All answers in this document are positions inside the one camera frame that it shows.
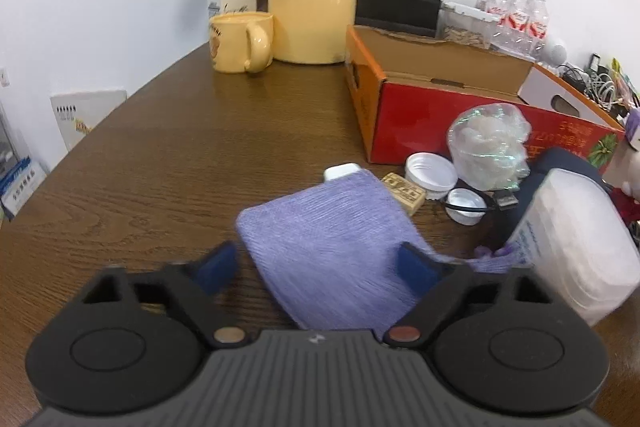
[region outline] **yellow mug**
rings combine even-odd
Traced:
[[[238,12],[209,19],[213,68],[221,73],[257,73],[271,64],[273,15]]]

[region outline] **round copper button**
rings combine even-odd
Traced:
[[[236,344],[244,341],[245,336],[244,330],[233,326],[220,328],[213,333],[213,338],[221,344]]]
[[[420,330],[413,326],[394,326],[389,330],[389,338],[396,342],[415,342],[420,338]]]

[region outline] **mug handle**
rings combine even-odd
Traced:
[[[269,64],[271,58],[271,42],[267,32],[255,23],[249,22],[246,26],[246,33],[249,36],[251,54],[249,60],[244,63],[244,70],[249,73],[262,71]]]

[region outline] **gray gripper base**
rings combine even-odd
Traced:
[[[590,410],[510,418],[446,390],[413,351],[369,331],[264,331],[216,351],[180,393],[149,409],[79,417],[45,408],[28,427],[606,427]]]

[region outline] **small wooden block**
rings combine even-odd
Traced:
[[[382,178],[382,182],[410,216],[413,216],[424,203],[426,197],[424,188],[405,180],[402,176],[389,172]]]

